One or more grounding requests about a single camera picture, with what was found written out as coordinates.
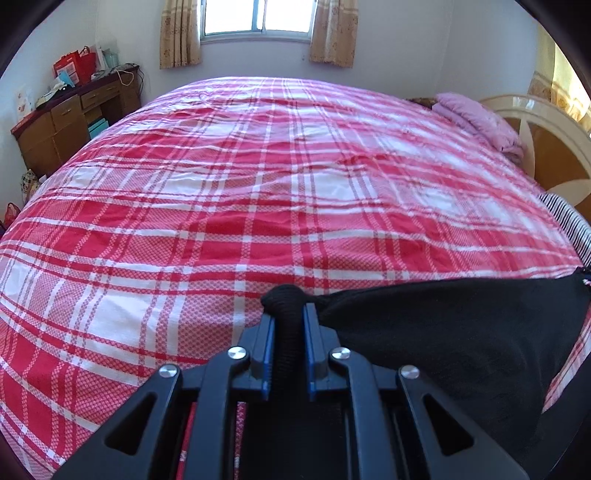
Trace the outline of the folded pink blanket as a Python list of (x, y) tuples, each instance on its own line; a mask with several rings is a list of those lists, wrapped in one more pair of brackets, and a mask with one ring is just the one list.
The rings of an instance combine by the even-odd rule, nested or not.
[(489, 144), (514, 164), (522, 164), (526, 147), (517, 131), (501, 116), (457, 93), (440, 93), (435, 100), (433, 111)]

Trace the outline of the red white plaid bedspread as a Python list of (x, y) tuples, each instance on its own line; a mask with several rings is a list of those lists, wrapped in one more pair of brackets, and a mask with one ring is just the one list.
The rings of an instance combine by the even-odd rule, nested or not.
[(1, 239), (1, 433), (47, 479), (165, 362), (197, 365), (280, 284), (315, 294), (580, 265), (540, 188), (406, 100), (228, 77), (140, 108)]

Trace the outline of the red gift bag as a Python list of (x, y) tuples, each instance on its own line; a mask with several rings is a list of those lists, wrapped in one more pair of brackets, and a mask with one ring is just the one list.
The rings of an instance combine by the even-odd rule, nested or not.
[(69, 79), (73, 86), (85, 85), (91, 81), (96, 71), (97, 54), (90, 47), (73, 51), (63, 55), (53, 65), (53, 73), (56, 78)]

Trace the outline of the yellow side curtain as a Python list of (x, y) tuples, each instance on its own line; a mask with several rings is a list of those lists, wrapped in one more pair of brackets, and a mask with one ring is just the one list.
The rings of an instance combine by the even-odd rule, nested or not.
[(590, 96), (560, 47), (541, 25), (528, 94), (558, 107), (590, 132)]

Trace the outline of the striped pillow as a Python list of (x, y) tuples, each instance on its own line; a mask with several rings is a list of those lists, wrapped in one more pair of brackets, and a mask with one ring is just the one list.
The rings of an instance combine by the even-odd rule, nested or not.
[(585, 267), (591, 260), (591, 230), (584, 217), (563, 197), (554, 193), (543, 193), (540, 201), (558, 222)]

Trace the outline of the brown wooden desk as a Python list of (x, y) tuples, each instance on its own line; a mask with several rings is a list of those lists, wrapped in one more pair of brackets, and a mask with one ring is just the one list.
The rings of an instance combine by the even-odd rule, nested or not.
[(51, 176), (90, 141), (92, 124), (112, 126), (140, 108), (142, 83), (140, 67), (125, 64), (28, 115), (11, 129), (27, 169)]

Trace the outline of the left beige curtain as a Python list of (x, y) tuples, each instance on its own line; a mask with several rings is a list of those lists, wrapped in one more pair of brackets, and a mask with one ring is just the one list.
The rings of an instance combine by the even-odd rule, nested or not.
[(200, 18), (197, 0), (166, 0), (161, 12), (159, 68), (197, 66), (201, 63)]

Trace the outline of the beige curtain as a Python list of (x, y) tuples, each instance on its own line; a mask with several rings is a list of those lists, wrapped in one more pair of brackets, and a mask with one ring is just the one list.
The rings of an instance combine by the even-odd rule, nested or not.
[(166, 0), (161, 12), (159, 68), (197, 66), (201, 63), (200, 18), (197, 0)]
[(358, 0), (318, 1), (311, 31), (310, 61), (352, 68), (358, 26)]

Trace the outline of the cream and wood headboard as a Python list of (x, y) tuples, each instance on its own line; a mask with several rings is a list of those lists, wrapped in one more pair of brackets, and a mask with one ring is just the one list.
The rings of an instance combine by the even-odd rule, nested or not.
[(526, 147), (522, 169), (544, 190), (590, 218), (590, 136), (550, 102), (530, 95), (499, 95), (481, 103), (505, 119)]

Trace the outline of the right beige curtain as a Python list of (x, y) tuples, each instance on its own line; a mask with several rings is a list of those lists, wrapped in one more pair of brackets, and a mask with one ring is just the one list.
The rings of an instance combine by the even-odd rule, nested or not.
[(318, 1), (311, 31), (310, 61), (352, 68), (358, 26), (358, 0)]

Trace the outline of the window with metal frame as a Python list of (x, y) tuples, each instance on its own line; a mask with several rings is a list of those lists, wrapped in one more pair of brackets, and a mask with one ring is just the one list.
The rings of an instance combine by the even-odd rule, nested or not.
[(201, 38), (297, 39), (311, 37), (317, 1), (207, 0), (201, 2)]

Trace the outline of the black pants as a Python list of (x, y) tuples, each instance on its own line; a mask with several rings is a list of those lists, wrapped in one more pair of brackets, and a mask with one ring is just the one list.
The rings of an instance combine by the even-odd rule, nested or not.
[(545, 404), (590, 306), (589, 273), (557, 278), (469, 278), (312, 296), (293, 285), (263, 295), (263, 311), (297, 327), (304, 306), (342, 345), (371, 363), (417, 366), (516, 459), (540, 441), (569, 445), (590, 412), (590, 379)]

